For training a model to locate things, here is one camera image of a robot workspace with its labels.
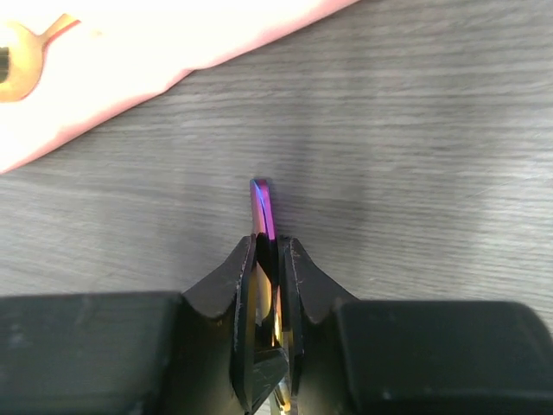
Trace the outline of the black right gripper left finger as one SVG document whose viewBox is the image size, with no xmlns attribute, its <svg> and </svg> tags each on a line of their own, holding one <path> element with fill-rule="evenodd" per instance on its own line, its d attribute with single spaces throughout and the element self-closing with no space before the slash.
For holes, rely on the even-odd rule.
<svg viewBox="0 0 553 415">
<path fill-rule="evenodd" d="M 246 414 L 256 241 L 186 291 L 1 300 L 4 414 Z"/>
</svg>

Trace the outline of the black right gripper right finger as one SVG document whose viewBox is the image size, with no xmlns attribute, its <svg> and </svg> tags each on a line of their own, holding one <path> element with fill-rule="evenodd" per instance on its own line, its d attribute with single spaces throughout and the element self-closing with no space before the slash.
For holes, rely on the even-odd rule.
<svg viewBox="0 0 553 415">
<path fill-rule="evenodd" d="M 552 337 L 532 308 L 359 299 L 298 239 L 278 246 L 299 413 L 551 413 Z"/>
</svg>

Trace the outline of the iridescent purple utensil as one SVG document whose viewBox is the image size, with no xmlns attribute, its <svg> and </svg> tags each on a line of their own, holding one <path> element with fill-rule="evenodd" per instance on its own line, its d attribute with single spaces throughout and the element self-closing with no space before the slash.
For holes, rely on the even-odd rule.
<svg viewBox="0 0 553 415">
<path fill-rule="evenodd" d="M 250 181 L 252 231 L 256 236 L 257 280 L 256 345 L 281 348 L 289 358 L 289 301 L 279 248 L 277 223 L 271 200 L 270 181 Z"/>
</svg>

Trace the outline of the pink satin napkin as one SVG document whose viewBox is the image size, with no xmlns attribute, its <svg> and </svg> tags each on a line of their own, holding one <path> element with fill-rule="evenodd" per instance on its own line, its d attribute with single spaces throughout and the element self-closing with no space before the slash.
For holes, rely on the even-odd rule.
<svg viewBox="0 0 553 415">
<path fill-rule="evenodd" d="M 4 1 L 1 66 L 41 39 L 40 77 L 1 104 L 9 172 L 213 67 L 346 7 L 343 1 Z"/>
</svg>

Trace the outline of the gold spoon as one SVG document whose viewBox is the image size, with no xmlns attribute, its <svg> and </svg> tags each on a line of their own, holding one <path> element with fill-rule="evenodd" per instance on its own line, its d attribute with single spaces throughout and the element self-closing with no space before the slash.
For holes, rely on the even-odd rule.
<svg viewBox="0 0 553 415">
<path fill-rule="evenodd" d="M 26 98 L 38 84 L 48 45 L 79 24 L 68 14 L 60 15 L 42 33 L 36 34 L 14 20 L 1 22 L 1 102 Z"/>
</svg>

